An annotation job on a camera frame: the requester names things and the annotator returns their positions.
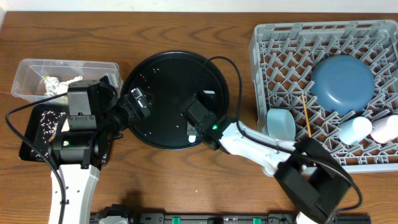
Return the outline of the light blue plastic knife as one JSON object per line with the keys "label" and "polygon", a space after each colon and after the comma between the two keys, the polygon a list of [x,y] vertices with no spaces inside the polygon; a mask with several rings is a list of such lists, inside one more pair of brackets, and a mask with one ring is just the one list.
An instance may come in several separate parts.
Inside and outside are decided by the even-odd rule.
{"label": "light blue plastic knife", "polygon": [[197,138],[196,136],[192,136],[192,135],[191,135],[191,136],[188,137],[188,141],[189,141],[190,143],[193,143],[193,142],[196,141],[196,138]]}

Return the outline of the round black tray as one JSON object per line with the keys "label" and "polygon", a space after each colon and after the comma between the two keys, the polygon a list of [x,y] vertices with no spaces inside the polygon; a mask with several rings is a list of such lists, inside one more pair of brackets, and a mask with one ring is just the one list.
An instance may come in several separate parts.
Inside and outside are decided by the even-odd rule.
{"label": "round black tray", "polygon": [[[181,115],[183,104],[202,90],[213,90],[217,98],[217,117],[227,113],[229,91],[218,67],[204,56],[193,52],[162,52],[141,62],[127,77],[123,95],[140,88],[152,107],[152,114],[130,126],[142,142],[167,150],[197,146],[200,138],[188,134],[187,120]],[[196,136],[190,143],[189,136]]]}

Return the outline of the light blue bowl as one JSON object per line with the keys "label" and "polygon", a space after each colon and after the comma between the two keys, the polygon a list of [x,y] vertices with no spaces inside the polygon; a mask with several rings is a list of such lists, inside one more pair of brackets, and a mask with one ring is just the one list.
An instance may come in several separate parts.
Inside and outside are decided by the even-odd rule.
{"label": "light blue bowl", "polygon": [[267,131],[270,137],[293,141],[295,139],[295,121],[289,110],[271,108],[267,112]]}

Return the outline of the wooden chopstick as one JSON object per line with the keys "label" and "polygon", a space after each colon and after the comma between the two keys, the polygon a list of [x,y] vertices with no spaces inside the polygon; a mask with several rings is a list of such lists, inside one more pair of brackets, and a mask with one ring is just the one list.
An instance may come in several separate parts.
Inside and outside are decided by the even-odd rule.
{"label": "wooden chopstick", "polygon": [[312,138],[312,132],[311,132],[311,127],[310,127],[310,122],[309,122],[309,117],[308,117],[308,111],[307,111],[307,104],[305,101],[305,95],[302,93],[302,101],[303,101],[303,112],[305,115],[305,122],[307,125],[307,132],[308,132],[308,137]]}

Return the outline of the dark blue plate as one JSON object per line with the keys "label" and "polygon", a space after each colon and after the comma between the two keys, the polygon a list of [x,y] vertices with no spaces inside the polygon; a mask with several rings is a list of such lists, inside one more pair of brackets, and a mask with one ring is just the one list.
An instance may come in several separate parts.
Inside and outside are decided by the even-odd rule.
{"label": "dark blue plate", "polygon": [[340,116],[359,112],[371,101],[375,91],[374,75],[361,60],[336,55],[317,64],[311,74],[312,95],[328,112]]}

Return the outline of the light blue cup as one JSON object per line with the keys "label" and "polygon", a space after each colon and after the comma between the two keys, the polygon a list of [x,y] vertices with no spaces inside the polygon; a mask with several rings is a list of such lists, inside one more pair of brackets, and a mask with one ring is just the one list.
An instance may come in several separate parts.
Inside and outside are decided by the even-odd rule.
{"label": "light blue cup", "polygon": [[359,116],[341,123],[338,138],[347,145],[357,144],[371,133],[373,126],[370,120]]}

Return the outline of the pink cup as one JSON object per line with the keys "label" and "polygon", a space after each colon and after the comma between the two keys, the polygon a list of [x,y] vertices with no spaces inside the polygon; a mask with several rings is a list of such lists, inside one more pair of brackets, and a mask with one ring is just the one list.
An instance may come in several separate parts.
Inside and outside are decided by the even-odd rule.
{"label": "pink cup", "polygon": [[391,115],[373,122],[371,137],[381,144],[397,138],[397,115]]}

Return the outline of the foil snack wrapper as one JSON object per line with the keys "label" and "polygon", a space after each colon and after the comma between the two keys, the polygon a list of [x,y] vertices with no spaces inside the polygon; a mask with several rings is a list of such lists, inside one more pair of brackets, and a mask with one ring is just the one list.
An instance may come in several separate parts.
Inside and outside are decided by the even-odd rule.
{"label": "foil snack wrapper", "polygon": [[45,95],[46,96],[57,95],[57,88],[60,84],[60,81],[57,77],[46,76],[44,79],[44,84],[45,84]]}

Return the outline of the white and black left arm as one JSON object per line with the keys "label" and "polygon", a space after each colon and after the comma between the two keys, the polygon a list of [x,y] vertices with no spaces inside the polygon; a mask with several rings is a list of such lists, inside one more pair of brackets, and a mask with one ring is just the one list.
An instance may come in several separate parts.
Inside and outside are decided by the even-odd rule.
{"label": "white and black left arm", "polygon": [[100,170],[111,141],[122,131],[151,115],[140,88],[123,96],[108,77],[80,80],[67,90],[68,116],[58,124],[49,144],[56,171],[52,178],[50,223],[89,223]]}

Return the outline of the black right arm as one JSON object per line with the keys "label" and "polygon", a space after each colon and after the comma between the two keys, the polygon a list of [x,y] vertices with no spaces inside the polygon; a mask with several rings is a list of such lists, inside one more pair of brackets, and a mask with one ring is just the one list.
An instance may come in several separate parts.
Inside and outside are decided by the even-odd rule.
{"label": "black right arm", "polygon": [[212,149],[242,156],[274,177],[300,211],[297,223],[329,223],[353,185],[352,178],[315,139],[272,138],[227,116],[218,118],[197,97],[185,102],[182,116]]}

